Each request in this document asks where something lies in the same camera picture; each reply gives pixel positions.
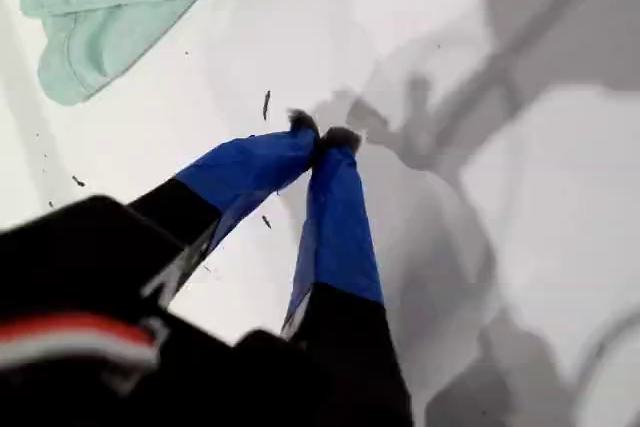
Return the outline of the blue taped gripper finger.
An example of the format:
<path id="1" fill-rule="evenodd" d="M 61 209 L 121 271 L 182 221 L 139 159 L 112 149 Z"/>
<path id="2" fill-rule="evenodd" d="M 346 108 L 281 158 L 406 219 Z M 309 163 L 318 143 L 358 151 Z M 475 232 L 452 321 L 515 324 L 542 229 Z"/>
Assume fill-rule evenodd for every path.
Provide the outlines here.
<path id="1" fill-rule="evenodd" d="M 285 131 L 237 138 L 214 147 L 129 207 L 163 235 L 141 243 L 154 267 L 182 251 L 200 262 L 269 196 L 311 167 L 320 134 L 302 110 L 289 114 Z"/>
<path id="2" fill-rule="evenodd" d="M 391 339 L 356 153 L 321 138 L 307 191 L 284 333 L 313 367 L 317 426 L 410 426 L 411 397 Z"/>

